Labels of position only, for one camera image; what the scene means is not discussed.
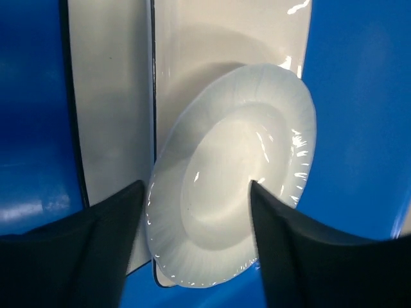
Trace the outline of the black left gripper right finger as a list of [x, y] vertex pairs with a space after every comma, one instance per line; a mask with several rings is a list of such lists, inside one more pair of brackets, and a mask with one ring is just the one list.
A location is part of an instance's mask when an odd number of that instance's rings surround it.
[[285, 205], [257, 182], [250, 209], [268, 307], [409, 307], [410, 236], [373, 241]]

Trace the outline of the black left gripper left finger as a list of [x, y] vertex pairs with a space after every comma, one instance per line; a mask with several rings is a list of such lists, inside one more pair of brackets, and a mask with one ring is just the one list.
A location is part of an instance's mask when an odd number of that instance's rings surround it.
[[143, 203], [137, 180], [64, 219], [1, 236], [1, 307], [118, 307]]

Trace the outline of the white round fluted bowl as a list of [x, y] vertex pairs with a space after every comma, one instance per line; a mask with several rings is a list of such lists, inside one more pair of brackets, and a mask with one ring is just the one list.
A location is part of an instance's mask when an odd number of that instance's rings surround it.
[[207, 288], [254, 264], [250, 183], [296, 207], [316, 134], [310, 92], [288, 69], [245, 65], [208, 85], [171, 129], [148, 186], [147, 242], [163, 275]]

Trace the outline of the white square black-rimmed plate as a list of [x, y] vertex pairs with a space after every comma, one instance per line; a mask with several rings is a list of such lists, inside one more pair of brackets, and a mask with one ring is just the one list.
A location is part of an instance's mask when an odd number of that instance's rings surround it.
[[153, 166], [152, 56], [146, 1], [68, 1], [85, 196], [95, 205]]

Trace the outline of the cream rectangular plate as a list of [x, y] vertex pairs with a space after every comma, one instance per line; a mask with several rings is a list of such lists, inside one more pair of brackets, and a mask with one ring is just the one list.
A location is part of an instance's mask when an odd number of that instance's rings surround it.
[[223, 75], [274, 64], [301, 79], [311, 7], [311, 1], [155, 1], [157, 158], [186, 107]]

